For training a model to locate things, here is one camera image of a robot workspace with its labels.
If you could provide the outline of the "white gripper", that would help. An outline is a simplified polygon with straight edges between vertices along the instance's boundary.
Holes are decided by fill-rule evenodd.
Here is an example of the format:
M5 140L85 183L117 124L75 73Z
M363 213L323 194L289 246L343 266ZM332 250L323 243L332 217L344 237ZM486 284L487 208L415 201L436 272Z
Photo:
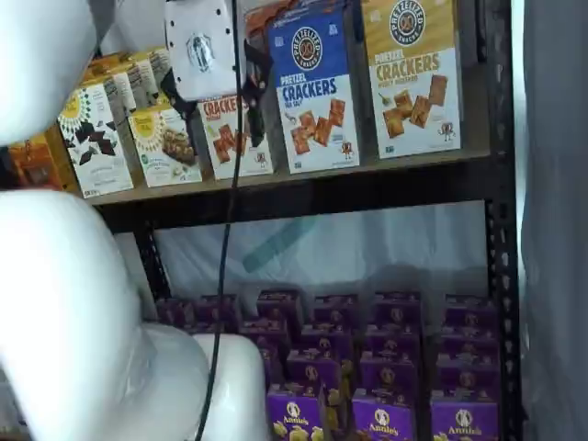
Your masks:
M226 0L168 1L164 6L166 46L171 67L160 83L170 105L184 120L191 120L195 101L237 93L241 76L241 5ZM269 86L273 59L247 40L243 42L246 77L243 100L252 147L265 138L261 110Z

